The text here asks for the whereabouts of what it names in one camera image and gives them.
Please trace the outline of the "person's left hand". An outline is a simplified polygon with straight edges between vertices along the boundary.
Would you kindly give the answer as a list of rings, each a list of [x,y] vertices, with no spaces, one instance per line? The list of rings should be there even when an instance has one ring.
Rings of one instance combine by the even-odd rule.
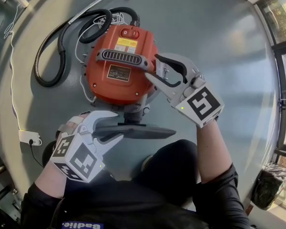
[[[80,124],[83,119],[90,113],[91,111],[80,113],[77,116],[73,116],[67,123],[60,125],[55,134],[56,140],[61,137],[62,133],[72,134],[78,124]]]

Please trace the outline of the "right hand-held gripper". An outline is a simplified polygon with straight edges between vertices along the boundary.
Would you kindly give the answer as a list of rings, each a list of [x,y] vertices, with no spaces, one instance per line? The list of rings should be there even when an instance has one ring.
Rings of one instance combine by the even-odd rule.
[[[169,99],[172,107],[199,128],[219,116],[225,106],[223,100],[202,74],[197,73],[198,69],[190,59],[175,53],[159,53],[155,57],[183,77],[181,81],[171,84],[154,73],[144,73],[145,77]]]

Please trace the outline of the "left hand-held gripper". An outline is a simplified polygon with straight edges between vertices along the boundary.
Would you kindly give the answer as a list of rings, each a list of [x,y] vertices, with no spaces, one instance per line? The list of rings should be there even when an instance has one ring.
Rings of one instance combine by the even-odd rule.
[[[110,134],[94,138],[96,125],[105,119],[119,115],[112,111],[92,111],[84,118],[84,125],[72,129],[61,125],[58,144],[50,161],[70,180],[90,183],[105,167],[103,155],[123,139],[123,134]]]

